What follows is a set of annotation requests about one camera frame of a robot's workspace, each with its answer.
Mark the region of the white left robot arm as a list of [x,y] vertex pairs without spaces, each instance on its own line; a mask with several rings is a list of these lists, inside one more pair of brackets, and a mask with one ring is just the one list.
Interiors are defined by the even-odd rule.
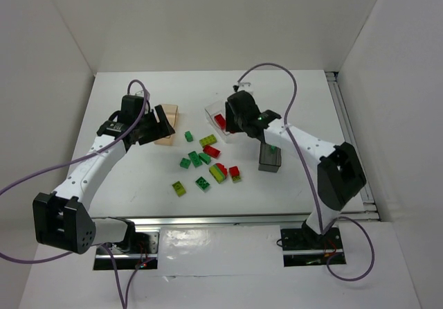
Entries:
[[174,133],[162,105],[151,108],[141,96],[123,96],[120,110],[99,127],[86,158],[51,193],[39,193],[33,200],[37,242],[77,254],[105,243],[131,251],[143,239],[135,224],[117,217],[93,219],[89,208],[107,175],[132,145]]

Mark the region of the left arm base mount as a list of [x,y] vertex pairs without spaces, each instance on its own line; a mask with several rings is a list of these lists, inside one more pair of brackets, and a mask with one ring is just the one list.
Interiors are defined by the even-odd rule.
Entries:
[[105,242],[102,238],[93,241],[96,246],[94,254],[94,271],[111,271],[114,266],[111,261],[111,255],[101,246],[105,244],[106,248],[113,254],[116,268],[118,271],[156,270],[158,267],[160,229],[158,228],[136,228],[135,237],[131,240],[129,246],[122,243]]

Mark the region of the red 2x4 lego brick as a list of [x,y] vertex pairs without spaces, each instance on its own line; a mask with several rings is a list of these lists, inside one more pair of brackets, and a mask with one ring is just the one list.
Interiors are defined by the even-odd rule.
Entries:
[[217,114],[214,116],[214,120],[217,124],[217,126],[221,129],[221,130],[225,130],[226,129],[226,120],[223,117],[222,114]]

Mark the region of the lime printed lego brick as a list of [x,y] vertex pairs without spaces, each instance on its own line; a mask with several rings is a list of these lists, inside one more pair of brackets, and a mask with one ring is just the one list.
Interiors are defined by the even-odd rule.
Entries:
[[172,187],[178,197],[181,197],[182,195],[186,194],[186,189],[184,188],[183,184],[180,181],[173,183]]

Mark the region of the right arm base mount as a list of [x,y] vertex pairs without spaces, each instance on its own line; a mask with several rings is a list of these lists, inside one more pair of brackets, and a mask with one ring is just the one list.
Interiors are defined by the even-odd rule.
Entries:
[[284,267],[307,267],[345,265],[345,253],[341,233],[337,227],[331,228],[318,242],[309,242],[301,228],[281,229],[276,245],[282,249]]

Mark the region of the small green 1x2 lego brick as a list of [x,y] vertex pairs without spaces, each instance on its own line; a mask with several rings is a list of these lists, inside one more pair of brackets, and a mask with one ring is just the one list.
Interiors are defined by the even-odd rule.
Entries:
[[184,136],[187,142],[192,142],[194,140],[190,131],[185,132]]

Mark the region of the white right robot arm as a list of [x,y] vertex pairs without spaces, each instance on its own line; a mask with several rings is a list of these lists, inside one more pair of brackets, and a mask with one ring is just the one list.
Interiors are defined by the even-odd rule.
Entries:
[[367,184],[353,145],[340,145],[312,136],[287,122],[287,117],[261,112],[254,97],[238,91],[225,102],[226,129],[243,132],[299,158],[314,190],[314,210],[305,224],[317,236],[324,235],[347,203]]

